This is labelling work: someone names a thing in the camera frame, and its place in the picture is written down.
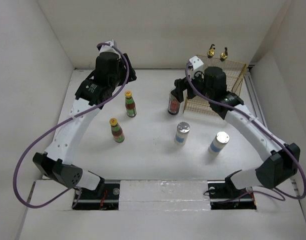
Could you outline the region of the black-capped soy sauce bottle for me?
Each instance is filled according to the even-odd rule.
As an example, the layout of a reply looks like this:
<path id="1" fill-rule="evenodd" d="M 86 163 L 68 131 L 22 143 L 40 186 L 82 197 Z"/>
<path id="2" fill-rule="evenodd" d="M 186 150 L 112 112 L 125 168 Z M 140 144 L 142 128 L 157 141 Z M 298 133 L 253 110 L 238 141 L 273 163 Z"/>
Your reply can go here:
<path id="1" fill-rule="evenodd" d="M 180 101 L 178 100 L 178 94 L 176 89 L 173 88 L 169 92 L 169 101 L 168 101 L 168 113 L 171 115 L 177 115 L 180 109 Z"/>

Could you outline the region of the white blue shaker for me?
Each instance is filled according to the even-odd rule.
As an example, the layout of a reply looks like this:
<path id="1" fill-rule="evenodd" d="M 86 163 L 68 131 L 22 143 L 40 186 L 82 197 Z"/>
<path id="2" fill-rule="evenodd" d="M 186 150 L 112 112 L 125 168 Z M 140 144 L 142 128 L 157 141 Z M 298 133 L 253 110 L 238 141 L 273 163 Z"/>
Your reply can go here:
<path id="1" fill-rule="evenodd" d="M 230 137 L 226 132 L 218 132 L 214 137 L 213 141 L 211 142 L 208 150 L 210 153 L 214 155 L 218 155 L 222 149 L 228 144 Z"/>
<path id="2" fill-rule="evenodd" d="M 176 127 L 176 134 L 174 141 L 178 145 L 185 145 L 188 134 L 190 132 L 190 125 L 187 122 L 180 122 Z"/>

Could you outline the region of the clear square glass bottle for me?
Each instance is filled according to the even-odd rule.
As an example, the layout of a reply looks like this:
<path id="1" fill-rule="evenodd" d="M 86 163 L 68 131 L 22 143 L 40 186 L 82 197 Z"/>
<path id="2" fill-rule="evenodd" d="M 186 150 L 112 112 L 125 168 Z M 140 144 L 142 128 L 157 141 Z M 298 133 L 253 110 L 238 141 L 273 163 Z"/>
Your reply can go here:
<path id="1" fill-rule="evenodd" d="M 215 55 L 215 44 L 212 44 L 207 52 L 207 57 L 209 59 L 213 58 Z"/>

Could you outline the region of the gold-capped dark liquid bottle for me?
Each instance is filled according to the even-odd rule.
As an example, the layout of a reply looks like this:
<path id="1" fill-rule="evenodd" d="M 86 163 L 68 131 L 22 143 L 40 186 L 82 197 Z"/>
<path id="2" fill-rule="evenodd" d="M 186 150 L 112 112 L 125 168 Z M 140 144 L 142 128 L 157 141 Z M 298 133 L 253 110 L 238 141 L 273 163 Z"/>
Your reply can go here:
<path id="1" fill-rule="evenodd" d="M 224 62 L 228 58 L 228 48 L 225 47 L 224 51 L 220 54 L 220 61 Z"/>

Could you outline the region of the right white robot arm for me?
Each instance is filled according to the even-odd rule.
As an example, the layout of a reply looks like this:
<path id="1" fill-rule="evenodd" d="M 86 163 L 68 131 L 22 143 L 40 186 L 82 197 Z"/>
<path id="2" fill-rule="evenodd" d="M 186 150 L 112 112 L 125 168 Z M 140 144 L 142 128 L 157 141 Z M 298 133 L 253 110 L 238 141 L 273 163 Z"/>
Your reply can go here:
<path id="1" fill-rule="evenodd" d="M 263 186 L 273 189 L 294 176 L 303 173 L 299 165 L 300 148 L 295 143 L 287 144 L 277 138 L 248 110 L 243 100 L 227 90 L 226 74 L 216 66 L 200 71 L 189 65 L 192 71 L 174 82 L 171 94 L 183 102 L 183 92 L 188 98 L 199 96 L 210 104 L 211 109 L 223 120 L 235 127 L 257 151 L 263 163 L 253 169 L 238 170 L 226 178 L 224 191 L 230 197 L 241 193 L 243 188 Z"/>

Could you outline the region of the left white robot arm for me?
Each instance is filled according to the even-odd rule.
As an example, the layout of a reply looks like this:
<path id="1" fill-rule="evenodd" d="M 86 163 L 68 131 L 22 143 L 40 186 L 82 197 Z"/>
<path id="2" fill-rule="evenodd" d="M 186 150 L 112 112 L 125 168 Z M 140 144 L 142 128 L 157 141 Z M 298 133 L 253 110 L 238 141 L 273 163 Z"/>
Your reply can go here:
<path id="1" fill-rule="evenodd" d="M 36 153 L 33 163 L 50 179 L 67 188 L 87 189 L 93 198 L 104 193 L 104 179 L 73 165 L 75 153 L 88 126 L 102 109 L 116 87 L 136 80 L 128 55 L 102 52 L 96 58 L 95 69 L 81 82 L 75 93 L 69 117 L 43 153 Z"/>

